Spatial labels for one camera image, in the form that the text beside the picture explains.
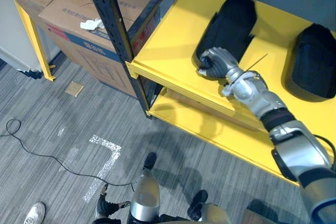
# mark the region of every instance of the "white tape marking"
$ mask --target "white tape marking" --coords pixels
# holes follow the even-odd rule
[[[78,149],[77,148],[71,148],[69,150],[69,152],[68,152],[67,157],[65,158],[65,160],[64,160],[64,162],[62,164],[67,167],[67,165],[71,164],[72,161],[74,161],[77,153],[78,153]],[[64,170],[65,169],[62,166],[58,169],[59,172],[63,172]]]
[[[64,127],[63,129],[60,129],[57,133],[58,136],[62,136],[63,132],[65,131],[66,127]]]
[[[107,140],[105,140],[102,137],[99,137],[97,135],[93,135],[92,138],[89,141],[91,143],[100,144],[100,145],[110,149],[111,152],[112,152],[109,160],[107,160],[107,162],[103,165],[103,167],[100,169],[99,173],[97,174],[97,177],[104,179],[106,177],[107,173],[109,172],[109,170],[112,168],[112,166],[114,165],[114,163],[118,159],[118,157],[120,156],[121,146],[119,146],[117,144],[113,144],[112,142],[109,142],[109,141],[107,141]],[[92,182],[89,190],[87,191],[87,193],[83,197],[83,200],[86,203],[90,202],[91,198],[96,193],[96,191],[97,191],[97,189],[98,189],[98,187],[100,186],[101,183],[102,183],[101,180],[96,179],[96,178],[94,179],[94,181]]]

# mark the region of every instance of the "black shoe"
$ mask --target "black shoe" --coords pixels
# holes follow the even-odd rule
[[[187,214],[190,219],[198,221],[201,218],[201,209],[203,204],[208,199],[208,193],[206,190],[200,190],[193,198],[193,201],[188,208]]]
[[[156,162],[157,155],[155,152],[151,152],[150,154],[147,155],[145,163],[143,164],[143,168],[151,170]]]

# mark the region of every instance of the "yellow shelving unit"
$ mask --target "yellow shelving unit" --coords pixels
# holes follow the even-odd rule
[[[131,76],[151,79],[169,89],[220,111],[256,129],[252,132],[168,97],[163,90],[148,114],[169,122],[278,177],[282,177],[270,151],[271,141],[262,124],[242,104],[220,95],[220,83],[196,73],[192,62],[210,19],[225,0],[176,0],[147,43],[128,65]],[[287,54],[297,35],[311,22],[256,1],[255,38],[240,67],[258,71],[271,91],[314,134],[336,144],[336,99],[307,102],[291,95],[281,78]],[[323,143],[331,154],[331,148]]]

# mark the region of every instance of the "silver robot arm segment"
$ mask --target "silver robot arm segment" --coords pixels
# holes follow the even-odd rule
[[[298,181],[304,205],[316,223],[336,223],[336,173],[327,151],[315,136],[289,112],[285,103],[268,90],[255,71],[244,72],[225,49],[211,48],[202,56],[212,63],[200,69],[204,76],[227,79],[223,95],[233,95],[261,120],[275,149],[272,155],[288,179]]]

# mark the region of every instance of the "shelf board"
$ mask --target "shelf board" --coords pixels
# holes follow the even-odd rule
[[[272,158],[273,145],[266,132],[249,131],[187,106],[168,97],[166,89],[162,90],[148,113],[285,179]]]

